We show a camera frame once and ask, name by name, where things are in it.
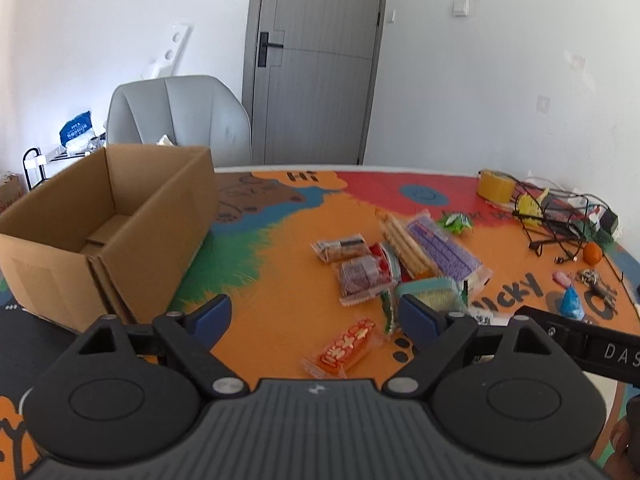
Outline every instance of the blue gripper pad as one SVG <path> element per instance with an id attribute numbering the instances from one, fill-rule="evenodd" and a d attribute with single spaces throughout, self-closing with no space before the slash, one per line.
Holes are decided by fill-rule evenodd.
<path id="1" fill-rule="evenodd" d="M 231 298 L 219 294 L 186 317 L 185 329 L 206 348 L 214 345 L 231 324 Z"/>
<path id="2" fill-rule="evenodd" d="M 422 350 L 436 340 L 446 329 L 447 319 L 430 309 L 411 294 L 405 294 L 398 304 L 400 328 Z"/>

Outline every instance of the round table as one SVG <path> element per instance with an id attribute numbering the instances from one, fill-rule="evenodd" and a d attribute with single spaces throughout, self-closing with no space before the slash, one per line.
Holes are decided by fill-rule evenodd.
<path id="1" fill-rule="evenodd" d="M 519 222 L 476 195 L 476 178 L 361 166 L 232 168 L 218 170 L 220 210 L 202 248 L 170 305 L 190 312 L 219 293 L 233 303 L 230 328 L 212 352 L 253 387 L 262 377 L 304 378 L 301 360 L 322 349 L 355 320 L 370 317 L 380 326 L 380 300 L 343 307 L 330 265 L 310 245 L 360 233 L 369 244 L 382 240 L 378 208 L 408 218 L 428 208 L 434 218 L 463 212 L 473 221 L 461 242 L 494 275 L 473 304 L 513 312 L 528 304 L 556 312 L 563 290 L 552 281 L 557 246 L 541 257 L 529 248 Z M 632 290 L 640 264 L 624 249 L 609 252 L 596 269 L 618 291 L 615 314 L 578 286 L 591 322 L 640 335 L 640 321 L 628 300 L 622 272 Z M 578 262 L 561 270 L 585 268 Z M 0 282 L 0 478 L 13 479 L 30 467 L 33 444 L 21 423 L 20 400 L 39 373 L 74 336 L 15 305 Z M 350 378 L 382 384 L 417 349 L 402 333 L 374 348 L 349 371 Z M 595 381 L 611 413 L 592 458 L 603 464 L 611 454 L 609 431 L 638 392 L 610 380 Z"/>

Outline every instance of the small cardboard box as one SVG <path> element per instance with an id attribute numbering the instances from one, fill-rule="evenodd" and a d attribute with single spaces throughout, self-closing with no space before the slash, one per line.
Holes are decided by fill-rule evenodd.
<path id="1" fill-rule="evenodd" d="M 114 144 L 0 215 L 0 269 L 28 311 L 73 330 L 162 314 L 218 211 L 209 148 Z"/>
<path id="2" fill-rule="evenodd" d="M 22 186 L 17 175 L 9 175 L 3 182 L 0 177 L 0 213 L 22 196 Z"/>

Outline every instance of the orange ball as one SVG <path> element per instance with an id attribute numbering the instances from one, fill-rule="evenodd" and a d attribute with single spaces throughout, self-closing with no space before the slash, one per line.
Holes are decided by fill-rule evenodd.
<path id="1" fill-rule="evenodd" d="M 602 249 L 596 242 L 589 242 L 582 249 L 582 258 L 589 265 L 595 265 L 602 259 Z"/>

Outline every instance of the gray chair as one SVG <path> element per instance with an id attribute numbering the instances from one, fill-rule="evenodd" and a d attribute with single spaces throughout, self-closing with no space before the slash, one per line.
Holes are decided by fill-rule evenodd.
<path id="1" fill-rule="evenodd" d="M 108 144 L 210 146 L 215 166 L 251 164 L 251 126 L 231 90 L 208 75 L 135 81 L 116 88 L 107 118 Z"/>

